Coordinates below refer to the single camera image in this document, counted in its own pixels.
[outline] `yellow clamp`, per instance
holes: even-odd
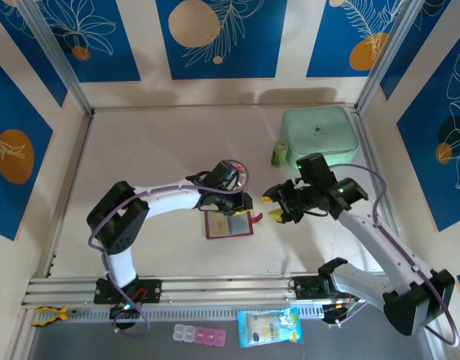
[[[242,210],[242,211],[235,211],[235,215],[241,215],[241,214],[244,214],[246,212],[250,212],[251,209],[249,208],[248,210]]]
[[[283,219],[281,218],[281,216],[283,215],[283,209],[282,208],[277,208],[275,210],[271,210],[268,213],[268,215],[271,217],[271,219],[273,219],[277,223],[282,223],[283,222]]]
[[[33,326],[40,328],[42,326],[53,324],[54,322],[58,320],[62,320],[62,321],[68,320],[68,316],[66,315],[68,311],[67,307],[42,306],[40,308],[38,307],[37,309],[35,309],[35,313],[42,313],[44,311],[52,311],[53,313],[56,313],[56,315],[55,317],[52,317],[51,319],[46,320],[46,321],[34,321],[32,322]]]

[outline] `black bracket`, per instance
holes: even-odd
[[[89,213],[86,223],[94,231],[116,206],[134,195],[134,189],[126,181],[117,182]],[[134,243],[148,211],[146,201],[135,199],[125,206],[123,215],[116,213],[104,224],[96,238],[107,255],[119,254]]]
[[[438,291],[443,302],[448,306],[455,286],[455,278],[447,271],[431,271],[429,280]],[[386,318],[400,333],[406,336],[415,334],[420,328],[433,321],[443,313],[443,308],[433,292],[424,283],[410,284],[411,290],[383,294],[385,305],[383,312]]]
[[[332,282],[331,274],[340,265],[348,263],[347,260],[337,257],[318,269],[318,275],[297,276],[293,280],[293,289],[298,300],[315,299],[345,299],[351,295],[339,292]]]
[[[126,295],[135,303],[157,304],[161,296],[161,280],[136,278],[127,286],[122,288]],[[96,281],[95,304],[115,304],[119,305],[126,302],[121,294],[107,279],[98,279]]]

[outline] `aluminum frame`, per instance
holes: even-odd
[[[74,182],[76,181],[78,170],[80,168],[80,164],[85,152],[86,143],[88,142],[89,134],[92,128],[93,117],[94,115],[92,114],[87,118],[87,120],[84,120],[85,124],[82,124],[82,127],[80,128],[77,136],[77,140],[75,142],[77,151],[72,154],[70,164],[68,165],[68,171],[65,176],[66,179],[61,189],[60,195],[62,196],[63,203],[61,209],[59,209],[58,222],[54,231],[51,233],[51,246],[47,254],[47,258],[44,260],[44,262],[40,261],[40,265],[38,266],[38,270],[41,269],[39,274],[42,274],[41,277],[43,278],[48,278],[51,276],[51,267],[53,266],[53,260],[56,257],[56,248],[58,247],[59,243],[59,235],[62,231],[63,221],[65,220],[66,212],[68,210],[71,199],[71,194],[73,193],[74,189]]]
[[[92,107],[81,89],[80,81],[63,53],[62,48],[58,45],[38,6],[32,0],[15,0],[15,5],[40,44],[41,49],[55,68],[56,73],[68,91],[73,94],[80,109],[86,115],[91,115]]]
[[[414,0],[409,1],[405,6],[402,15],[398,18],[397,23],[393,27],[392,34],[389,37],[389,41],[386,42],[381,55],[378,57],[374,69],[371,71],[362,92],[356,102],[356,106],[351,110],[356,132],[360,138],[360,145],[365,155],[365,160],[368,166],[379,173],[380,165],[374,152],[374,146],[371,139],[368,137],[368,132],[362,113],[368,106],[368,102],[371,100],[371,96],[380,84],[381,78],[385,74],[389,64],[394,58],[398,48],[401,45],[404,37],[407,34],[408,29],[411,27],[414,17],[421,8],[425,0]],[[35,35],[39,33],[38,29],[31,27],[32,16],[34,16],[35,6],[31,1],[28,0],[17,0],[18,4],[21,4],[23,10],[23,18],[29,22],[30,29],[35,32]],[[38,36],[44,40],[44,33]],[[51,45],[51,40],[47,43],[47,39],[44,40],[46,45]],[[49,58],[55,62],[57,71],[62,78],[67,81],[74,81],[74,73],[71,74],[69,71],[71,67],[69,64],[59,58],[61,54],[52,52],[51,49],[47,49],[50,53]],[[80,106],[87,112],[89,104],[85,103],[84,94],[82,97],[79,95],[79,85],[75,88],[74,94],[77,97]],[[87,134],[91,127],[91,121],[88,124],[86,130]],[[83,155],[84,145],[82,144],[80,149],[79,157]],[[74,185],[74,178],[77,174],[77,168],[71,174],[71,190]],[[376,191],[381,191],[381,184],[377,180],[373,179],[373,185]],[[66,198],[65,206],[68,206],[70,195]],[[386,195],[381,202],[382,215],[392,228],[392,230],[400,233],[400,226],[397,219],[395,218],[392,204],[389,197]],[[54,249],[56,247],[57,236],[53,239],[52,250],[50,251],[47,259],[47,270],[51,266],[53,261]],[[188,307],[188,306],[274,306],[274,305],[288,305],[288,304],[331,304],[344,302],[347,299],[320,299],[313,301],[297,301],[295,292],[292,291],[288,283],[290,279],[296,275],[302,274],[282,274],[282,275],[267,275],[262,277],[252,276],[235,276],[235,277],[160,277],[163,281],[161,301],[159,304],[145,304],[143,308],[161,308],[161,307]],[[96,278],[92,277],[80,277],[80,278],[43,278],[43,279],[32,279],[29,282],[28,289],[23,299],[22,310],[19,315],[19,322],[15,328],[15,334],[12,339],[12,346],[8,349],[6,359],[25,359],[29,354],[31,347],[32,338],[35,330],[31,327],[31,321],[34,318],[34,309],[43,305],[52,306],[75,306],[78,308],[108,308],[109,305],[95,305],[92,302]],[[427,338],[431,351],[435,359],[453,359],[450,352],[443,348],[442,344],[435,341],[433,337]]]

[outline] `small bottle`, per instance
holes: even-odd
[[[273,146],[272,165],[282,167],[287,157],[288,145],[284,141],[277,141]]]

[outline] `leaf illustration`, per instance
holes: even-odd
[[[92,0],[71,0],[71,7],[77,16],[79,24],[86,21],[95,12],[95,5]]]
[[[401,9],[404,7],[406,0],[395,0],[393,5],[390,7],[389,0],[386,0],[386,4],[383,10],[380,12],[380,29],[379,32],[384,32],[398,17]]]
[[[187,52],[183,57],[190,57],[186,63],[186,68],[195,62],[204,59],[204,62],[209,62],[216,56],[224,58],[233,46],[238,45],[238,40],[241,37],[245,38],[244,19],[247,19],[262,6],[265,0],[259,0],[256,4],[255,0],[208,0],[207,5],[215,12],[220,22],[220,33],[208,45],[200,48],[187,48]]]
[[[16,7],[10,6],[0,0],[0,12],[5,15],[6,20],[13,26],[16,30],[23,32],[29,38],[35,38],[32,31],[26,25],[25,20],[21,16],[21,13]]]
[[[376,33],[374,27],[378,18],[372,0],[347,0],[341,7],[347,11],[350,24],[362,33],[362,38],[371,38]]]
[[[84,43],[83,46],[81,46],[78,34],[67,33],[67,34],[63,34],[62,37],[65,40],[65,43],[68,46],[68,49],[73,49],[74,47],[84,47],[88,49],[88,45],[87,45],[88,41],[86,41],[86,43]]]
[[[59,0],[42,0],[39,2],[39,8],[44,9],[48,17],[54,19],[58,24],[64,25],[68,29],[77,29],[77,16],[66,2]]]
[[[113,54],[113,47],[104,36],[98,34],[84,34],[83,37],[86,38],[88,45],[93,49],[104,51],[108,55]]]
[[[82,32],[91,32],[98,35],[108,35],[116,29],[116,22],[108,21],[101,16],[91,15],[86,18],[86,21],[81,25]]]
[[[446,0],[440,0],[438,3],[435,3],[435,1],[426,0],[422,5],[421,11],[425,13],[426,16],[435,17],[441,12],[441,9],[443,9],[445,3]]]
[[[0,140],[0,157],[1,159],[5,158],[5,154],[12,155],[16,158],[24,159],[25,155],[21,154],[21,151],[25,148],[24,145],[21,146],[11,146],[6,142]]]
[[[418,30],[421,30],[422,29],[422,24],[423,24],[423,14],[422,14],[422,11],[420,10],[418,15],[416,15],[415,20],[413,21],[413,25],[415,25],[415,27]]]

